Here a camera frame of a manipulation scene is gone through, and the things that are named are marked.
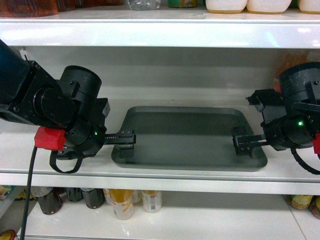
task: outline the lower shelf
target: lower shelf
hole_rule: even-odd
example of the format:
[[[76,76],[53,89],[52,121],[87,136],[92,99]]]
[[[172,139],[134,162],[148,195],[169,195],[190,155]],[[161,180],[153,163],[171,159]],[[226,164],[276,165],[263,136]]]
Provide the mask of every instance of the lower shelf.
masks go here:
[[[320,233],[317,228],[305,238],[308,229],[299,227],[281,195],[165,191],[162,200],[157,213],[136,204],[128,220],[118,220],[107,203],[89,209],[83,200],[64,199],[53,215],[44,215],[36,204],[25,239],[315,240]]]

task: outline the plastic container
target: plastic container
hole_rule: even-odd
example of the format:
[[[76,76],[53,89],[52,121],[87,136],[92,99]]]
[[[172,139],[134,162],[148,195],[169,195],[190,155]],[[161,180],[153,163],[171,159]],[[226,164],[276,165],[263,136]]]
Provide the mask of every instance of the plastic container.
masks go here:
[[[65,187],[64,190],[70,202],[76,203],[84,199],[84,196],[82,195],[82,191],[78,187]]]
[[[104,195],[106,203],[112,205],[110,191],[108,188],[103,189],[103,195]]]
[[[56,0],[59,12],[67,12],[76,8],[75,0]]]
[[[205,5],[209,13],[238,14],[245,9],[248,0],[206,0]]]
[[[169,8],[195,8],[197,0],[168,0]]]
[[[246,8],[252,14],[282,14],[291,0],[248,0]]]
[[[129,219],[135,211],[132,199],[132,190],[126,189],[109,189],[112,208],[116,217],[120,220]]]
[[[311,203],[313,195],[287,195],[287,203],[295,209],[307,209]]]
[[[137,204],[142,199],[142,193],[140,190],[132,190],[132,200],[134,204]]]
[[[156,213],[162,206],[162,192],[157,190],[142,190],[143,208],[149,213]]]
[[[160,8],[161,0],[129,0],[131,10],[157,10]]]
[[[99,188],[81,188],[85,204],[90,209],[97,209],[104,204],[104,191]]]
[[[39,203],[42,212],[46,215],[52,215],[62,207],[62,200],[53,187],[32,186],[31,193]]]
[[[58,14],[57,0],[0,0],[0,17],[32,18]]]
[[[0,233],[0,240],[15,240],[16,235],[15,230],[6,230]]]
[[[304,14],[320,14],[320,0],[299,0],[298,7]]]

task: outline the white shelf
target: white shelf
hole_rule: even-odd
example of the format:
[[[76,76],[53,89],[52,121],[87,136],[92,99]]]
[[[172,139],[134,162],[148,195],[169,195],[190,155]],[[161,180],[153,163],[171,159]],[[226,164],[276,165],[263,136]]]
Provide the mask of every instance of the white shelf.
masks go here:
[[[128,220],[116,219],[106,203],[93,210],[83,200],[66,200],[53,215],[44,215],[36,204],[28,217],[25,239],[317,239],[304,238],[280,195],[164,192],[162,199],[157,213],[144,211],[139,203]]]
[[[212,102],[181,101],[176,106],[231,107],[238,109],[248,119],[256,134],[261,131],[261,115],[254,107],[243,105],[214,105]],[[172,106],[169,100],[111,100],[111,112],[106,126],[109,133],[120,129],[127,110],[133,106]],[[34,135],[38,127],[11,124],[0,134],[0,182],[6,185],[25,185]],[[289,150],[275,151],[264,147],[268,164],[254,172],[170,170],[120,167],[111,159],[113,146],[103,146],[94,158],[86,158],[79,172],[60,174],[49,166],[50,152],[39,149],[35,160],[32,185],[56,187],[88,187],[115,189],[158,189],[163,191],[303,194],[320,195],[320,178],[302,169]],[[320,169],[313,149],[300,151],[311,165]],[[75,162],[60,161],[63,170],[73,168]]]
[[[0,18],[10,46],[146,46],[320,48],[320,15],[212,14],[204,6],[132,11],[129,6],[77,9],[39,18]]]

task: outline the black cylinder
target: black cylinder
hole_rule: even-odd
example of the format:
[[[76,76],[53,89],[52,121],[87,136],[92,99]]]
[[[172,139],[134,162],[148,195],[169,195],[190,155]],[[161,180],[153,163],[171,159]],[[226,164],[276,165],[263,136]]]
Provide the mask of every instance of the black cylinder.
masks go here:
[[[76,81],[80,84],[79,91],[75,96],[75,99],[81,102],[79,115],[90,118],[102,84],[98,75],[81,66],[67,66],[60,80],[68,82]]]
[[[289,68],[279,76],[284,106],[289,116],[299,113],[293,103],[310,103],[306,84],[310,83],[316,100],[320,100],[320,62],[308,62]]]
[[[0,104],[15,99],[29,72],[29,63],[0,40]]]

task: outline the gray tray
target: gray tray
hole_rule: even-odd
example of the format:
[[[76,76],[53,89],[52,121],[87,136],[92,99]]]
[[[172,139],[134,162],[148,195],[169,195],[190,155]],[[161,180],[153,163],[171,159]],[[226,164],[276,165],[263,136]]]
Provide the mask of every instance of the gray tray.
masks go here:
[[[261,147],[249,156],[237,156],[231,128],[245,126],[245,116],[233,108],[136,106],[126,113],[122,128],[136,134],[133,158],[111,157],[121,167],[246,171],[263,168],[268,160]]]

